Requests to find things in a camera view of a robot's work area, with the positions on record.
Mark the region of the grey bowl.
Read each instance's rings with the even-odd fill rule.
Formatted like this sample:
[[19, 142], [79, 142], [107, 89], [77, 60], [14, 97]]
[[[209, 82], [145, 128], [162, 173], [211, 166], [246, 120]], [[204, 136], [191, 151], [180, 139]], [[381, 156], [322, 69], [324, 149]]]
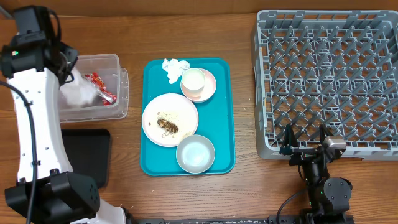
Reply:
[[215, 147], [208, 138], [194, 134], [186, 137], [177, 146], [176, 159], [185, 172], [201, 174], [213, 165]]

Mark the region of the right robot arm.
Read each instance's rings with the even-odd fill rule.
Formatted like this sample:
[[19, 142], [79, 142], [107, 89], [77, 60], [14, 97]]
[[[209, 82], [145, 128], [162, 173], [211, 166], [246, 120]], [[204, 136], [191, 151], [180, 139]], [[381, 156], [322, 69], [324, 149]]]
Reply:
[[[327, 164], [339, 159], [346, 150], [343, 138], [335, 136], [326, 127], [319, 126], [320, 143], [317, 147], [301, 148], [291, 125], [285, 127], [285, 136], [279, 153], [290, 156], [289, 165], [297, 166], [305, 188], [290, 196], [278, 209], [276, 223], [354, 223], [345, 212], [350, 209], [352, 183], [345, 178], [331, 177]], [[294, 198], [308, 193], [310, 208], [289, 220], [282, 218], [283, 208]]]

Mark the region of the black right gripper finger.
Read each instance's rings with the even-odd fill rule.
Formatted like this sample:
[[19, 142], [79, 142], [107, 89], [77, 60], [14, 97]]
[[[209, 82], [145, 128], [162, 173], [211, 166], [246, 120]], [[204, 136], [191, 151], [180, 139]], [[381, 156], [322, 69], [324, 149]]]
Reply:
[[319, 125], [320, 142], [323, 143], [326, 137], [333, 136], [329, 128], [325, 124]]
[[287, 124], [285, 127], [285, 136], [284, 136], [282, 146], [283, 147], [287, 147], [287, 146], [295, 147], [296, 146], [296, 137], [295, 137], [295, 134], [294, 134], [291, 124]]

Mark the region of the white cup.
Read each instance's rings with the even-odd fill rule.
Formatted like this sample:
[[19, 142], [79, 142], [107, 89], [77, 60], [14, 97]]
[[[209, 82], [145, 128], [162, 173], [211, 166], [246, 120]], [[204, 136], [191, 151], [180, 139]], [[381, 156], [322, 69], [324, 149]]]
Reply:
[[197, 68], [188, 69], [182, 75], [182, 86], [192, 95], [200, 95], [205, 87], [206, 76]]

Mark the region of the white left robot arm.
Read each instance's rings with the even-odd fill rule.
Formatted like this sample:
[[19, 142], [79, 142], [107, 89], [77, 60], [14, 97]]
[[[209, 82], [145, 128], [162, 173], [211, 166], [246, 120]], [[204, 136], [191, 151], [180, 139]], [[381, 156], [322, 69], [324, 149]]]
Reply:
[[2, 86], [12, 91], [20, 163], [6, 203], [27, 223], [134, 223], [101, 199], [96, 182], [74, 173], [60, 127], [59, 88], [74, 81], [78, 52], [62, 42], [60, 20], [43, 6], [14, 11], [18, 33], [1, 51]]

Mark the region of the white tissue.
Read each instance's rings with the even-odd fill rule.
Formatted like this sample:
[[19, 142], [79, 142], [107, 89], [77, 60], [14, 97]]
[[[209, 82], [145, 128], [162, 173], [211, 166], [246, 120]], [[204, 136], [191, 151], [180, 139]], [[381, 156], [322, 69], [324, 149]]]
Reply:
[[181, 77], [188, 69], [190, 69], [190, 64], [186, 60], [177, 59], [164, 59], [162, 63], [162, 69], [167, 72], [167, 78], [169, 83], [175, 83], [179, 77]]

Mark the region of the red snack wrapper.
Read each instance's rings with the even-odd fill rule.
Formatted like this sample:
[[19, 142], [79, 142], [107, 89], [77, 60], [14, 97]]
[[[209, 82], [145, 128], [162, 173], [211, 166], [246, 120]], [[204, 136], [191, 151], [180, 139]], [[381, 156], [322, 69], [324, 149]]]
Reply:
[[117, 96], [106, 89], [106, 85], [97, 73], [84, 74], [82, 77], [91, 82], [96, 88], [97, 94], [101, 97], [104, 105], [112, 105], [117, 100]]

